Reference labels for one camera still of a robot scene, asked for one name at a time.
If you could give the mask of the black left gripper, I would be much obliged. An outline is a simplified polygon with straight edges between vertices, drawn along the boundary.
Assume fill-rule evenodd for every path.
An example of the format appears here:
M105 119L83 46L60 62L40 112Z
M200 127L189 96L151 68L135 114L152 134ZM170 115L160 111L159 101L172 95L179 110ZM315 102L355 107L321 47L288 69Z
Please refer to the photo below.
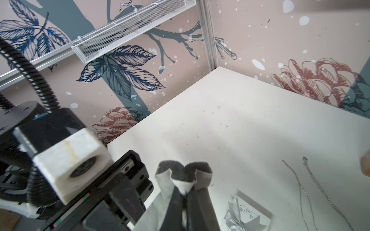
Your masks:
M136 225L152 194L138 153L128 151L75 199L48 219L41 231L129 231Z

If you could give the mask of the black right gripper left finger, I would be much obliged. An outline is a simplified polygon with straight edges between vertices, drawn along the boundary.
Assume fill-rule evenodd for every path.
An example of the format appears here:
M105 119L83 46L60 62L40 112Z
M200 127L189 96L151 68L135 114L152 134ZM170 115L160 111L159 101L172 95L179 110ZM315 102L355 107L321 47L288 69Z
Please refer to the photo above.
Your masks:
M160 231L183 231L184 197L174 187Z

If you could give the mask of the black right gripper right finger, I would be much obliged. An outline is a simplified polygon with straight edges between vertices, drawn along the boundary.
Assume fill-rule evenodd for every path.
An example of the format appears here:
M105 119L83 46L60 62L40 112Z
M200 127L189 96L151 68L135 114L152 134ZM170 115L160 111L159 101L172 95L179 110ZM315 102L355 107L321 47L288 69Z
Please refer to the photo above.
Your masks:
M192 189L186 198L187 231L220 231L208 189Z

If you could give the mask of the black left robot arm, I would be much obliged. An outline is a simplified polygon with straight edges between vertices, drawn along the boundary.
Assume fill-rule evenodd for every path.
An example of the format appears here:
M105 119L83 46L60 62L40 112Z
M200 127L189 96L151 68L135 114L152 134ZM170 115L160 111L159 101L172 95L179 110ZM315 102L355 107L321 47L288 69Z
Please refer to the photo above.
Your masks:
M139 155L114 161L106 146L68 108L62 108L39 71L1 40L12 63L40 101L14 105L1 97L1 161L15 186L1 199L37 209L43 231L127 231L137 224L153 191Z

